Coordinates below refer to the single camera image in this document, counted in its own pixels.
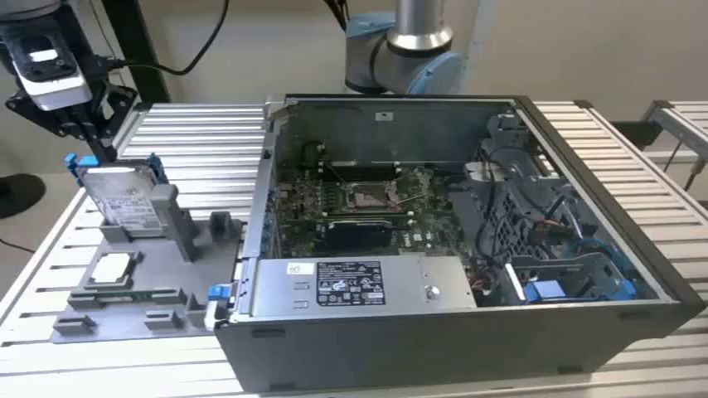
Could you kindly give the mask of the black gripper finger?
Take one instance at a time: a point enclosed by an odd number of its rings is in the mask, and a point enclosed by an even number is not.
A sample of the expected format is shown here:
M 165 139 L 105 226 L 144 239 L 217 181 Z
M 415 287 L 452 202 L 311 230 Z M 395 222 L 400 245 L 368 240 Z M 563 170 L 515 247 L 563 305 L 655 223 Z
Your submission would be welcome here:
M 81 105 L 81 133 L 100 163 L 117 158 L 113 137 L 137 99 L 137 91 L 115 84 L 92 84 L 92 99 Z
M 24 90 L 19 90 L 5 101 L 11 112 L 60 138 L 81 138 L 83 105 L 75 104 L 53 110 L 43 110 Z

